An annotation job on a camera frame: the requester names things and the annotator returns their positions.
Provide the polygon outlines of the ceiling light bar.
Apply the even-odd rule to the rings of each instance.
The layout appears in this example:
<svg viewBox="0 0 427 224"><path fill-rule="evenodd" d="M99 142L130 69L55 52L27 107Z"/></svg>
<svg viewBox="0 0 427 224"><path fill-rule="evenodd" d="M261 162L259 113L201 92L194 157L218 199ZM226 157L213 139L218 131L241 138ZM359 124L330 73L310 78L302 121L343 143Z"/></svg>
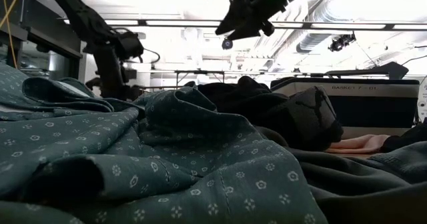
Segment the ceiling light bar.
<svg viewBox="0 0 427 224"><path fill-rule="evenodd" d="M108 25L114 27L203 27L216 28L217 20L185 19L107 19ZM297 22L273 21L276 29L304 30L347 30L347 31L427 31L427 23L333 23L333 22Z"/></svg>

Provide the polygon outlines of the black slanted panel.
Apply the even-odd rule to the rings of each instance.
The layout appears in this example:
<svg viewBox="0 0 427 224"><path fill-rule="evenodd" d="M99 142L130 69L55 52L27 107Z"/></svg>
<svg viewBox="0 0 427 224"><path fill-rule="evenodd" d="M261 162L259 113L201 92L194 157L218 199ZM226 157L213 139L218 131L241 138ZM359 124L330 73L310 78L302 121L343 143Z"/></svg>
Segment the black slanted panel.
<svg viewBox="0 0 427 224"><path fill-rule="evenodd" d="M328 71L325 75L331 76L357 76L357 75L386 75L390 79L402 79L409 69L396 62L389 62L385 65L376 66L370 69L358 69L358 70L340 70L340 71Z"/></svg>

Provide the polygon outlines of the black-framed background table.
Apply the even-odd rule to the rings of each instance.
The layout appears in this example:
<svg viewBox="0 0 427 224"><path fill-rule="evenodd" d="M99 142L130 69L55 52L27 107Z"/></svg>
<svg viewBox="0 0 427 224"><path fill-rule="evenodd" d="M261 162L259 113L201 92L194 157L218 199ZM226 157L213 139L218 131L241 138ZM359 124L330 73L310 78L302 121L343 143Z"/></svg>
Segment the black-framed background table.
<svg viewBox="0 0 427 224"><path fill-rule="evenodd" d="M206 70L149 70L149 71L141 71L142 73L149 74L170 74L175 75L177 79L177 83L180 82L179 75L221 75L222 81L225 81L226 75L264 75L266 72L247 72L247 71L206 71Z"/></svg>

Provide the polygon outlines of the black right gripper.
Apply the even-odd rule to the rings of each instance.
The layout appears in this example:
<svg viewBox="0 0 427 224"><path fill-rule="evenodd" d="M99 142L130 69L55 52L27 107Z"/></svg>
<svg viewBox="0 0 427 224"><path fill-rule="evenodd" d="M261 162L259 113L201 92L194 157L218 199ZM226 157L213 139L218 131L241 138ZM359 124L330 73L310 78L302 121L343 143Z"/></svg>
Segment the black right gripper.
<svg viewBox="0 0 427 224"><path fill-rule="evenodd" d="M277 12L284 12L293 0L250 0L257 21L245 21L248 14L249 0L229 0L230 6L226 16L220 22L215 33L223 35L230 31L229 40L246 39L260 36L263 21L268 21Z"/></svg>

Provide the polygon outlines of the teal floral-print shirt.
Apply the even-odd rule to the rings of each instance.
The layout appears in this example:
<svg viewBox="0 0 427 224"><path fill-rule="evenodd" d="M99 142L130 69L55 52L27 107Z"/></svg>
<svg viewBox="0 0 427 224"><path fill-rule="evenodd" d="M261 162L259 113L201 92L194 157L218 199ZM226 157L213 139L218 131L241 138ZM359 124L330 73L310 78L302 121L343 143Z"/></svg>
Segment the teal floral-print shirt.
<svg viewBox="0 0 427 224"><path fill-rule="evenodd" d="M328 224L297 159L196 88L132 103L0 64L0 224Z"/></svg>

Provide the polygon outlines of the grey Puma underwear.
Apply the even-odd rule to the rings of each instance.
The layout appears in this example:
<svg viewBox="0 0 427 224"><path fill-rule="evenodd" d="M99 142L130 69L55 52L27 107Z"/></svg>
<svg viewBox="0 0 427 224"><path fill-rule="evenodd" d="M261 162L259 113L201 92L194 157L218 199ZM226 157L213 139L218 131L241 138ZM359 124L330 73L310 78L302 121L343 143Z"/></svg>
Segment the grey Puma underwear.
<svg viewBox="0 0 427 224"><path fill-rule="evenodd" d="M324 89L317 86L268 111L268 125L289 147L304 151L325 151L344 133Z"/></svg>

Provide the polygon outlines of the navy fabric basket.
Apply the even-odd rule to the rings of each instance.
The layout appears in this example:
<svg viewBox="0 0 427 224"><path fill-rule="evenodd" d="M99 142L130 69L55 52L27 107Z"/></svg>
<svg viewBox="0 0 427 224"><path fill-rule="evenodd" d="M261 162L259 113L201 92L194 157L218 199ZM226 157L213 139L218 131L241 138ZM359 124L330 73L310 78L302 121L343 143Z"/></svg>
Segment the navy fabric basket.
<svg viewBox="0 0 427 224"><path fill-rule="evenodd" d="M410 79L297 78L277 81L274 93L292 96L313 86L324 89L341 123L343 138L402 135L418 114L420 82Z"/></svg>

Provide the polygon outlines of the dark green garment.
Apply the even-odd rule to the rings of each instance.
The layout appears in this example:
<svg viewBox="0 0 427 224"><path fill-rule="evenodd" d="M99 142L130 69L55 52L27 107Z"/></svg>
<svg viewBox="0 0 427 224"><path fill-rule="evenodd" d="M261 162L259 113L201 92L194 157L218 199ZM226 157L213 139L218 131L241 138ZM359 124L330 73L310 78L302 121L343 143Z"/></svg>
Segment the dark green garment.
<svg viewBox="0 0 427 224"><path fill-rule="evenodd" d="M427 224L427 141L389 153L291 153L329 224Z"/></svg>

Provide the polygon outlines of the black garment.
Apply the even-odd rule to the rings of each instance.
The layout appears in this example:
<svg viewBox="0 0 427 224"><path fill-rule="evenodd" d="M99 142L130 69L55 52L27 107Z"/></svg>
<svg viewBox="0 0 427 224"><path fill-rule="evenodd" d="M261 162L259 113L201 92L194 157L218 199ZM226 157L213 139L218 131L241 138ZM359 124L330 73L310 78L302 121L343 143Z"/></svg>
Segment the black garment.
<svg viewBox="0 0 427 224"><path fill-rule="evenodd" d="M427 123L421 123L400 136L390 136L380 148L381 153L389 153L413 143L427 141Z"/></svg>
<svg viewBox="0 0 427 224"><path fill-rule="evenodd" d="M296 130L296 123L286 107L289 98L271 92L269 87L251 77L243 76L236 84L198 85L197 89L220 113L242 115L253 125L267 127L278 133Z"/></svg>

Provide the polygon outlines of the white device panel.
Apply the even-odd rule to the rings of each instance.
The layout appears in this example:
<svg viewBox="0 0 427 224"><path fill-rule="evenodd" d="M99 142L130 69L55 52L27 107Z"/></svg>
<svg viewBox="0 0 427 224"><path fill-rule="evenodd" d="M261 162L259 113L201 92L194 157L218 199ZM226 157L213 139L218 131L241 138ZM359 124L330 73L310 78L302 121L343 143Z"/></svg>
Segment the white device panel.
<svg viewBox="0 0 427 224"><path fill-rule="evenodd" d="M418 117L421 122L427 118L427 78L420 84L418 93Z"/></svg>

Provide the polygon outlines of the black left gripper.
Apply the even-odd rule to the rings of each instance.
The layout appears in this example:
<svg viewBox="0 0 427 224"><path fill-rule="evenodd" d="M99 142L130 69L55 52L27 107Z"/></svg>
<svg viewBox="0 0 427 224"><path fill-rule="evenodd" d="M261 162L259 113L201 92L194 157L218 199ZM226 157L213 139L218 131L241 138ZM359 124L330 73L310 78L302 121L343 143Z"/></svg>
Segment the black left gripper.
<svg viewBox="0 0 427 224"><path fill-rule="evenodd" d="M119 100L136 100L142 93L139 85L129 86L130 79L136 79L135 69L125 68L123 63L108 65L101 68L101 72L96 71L97 77L87 81L86 87L91 91L98 87L103 98L114 98Z"/></svg>

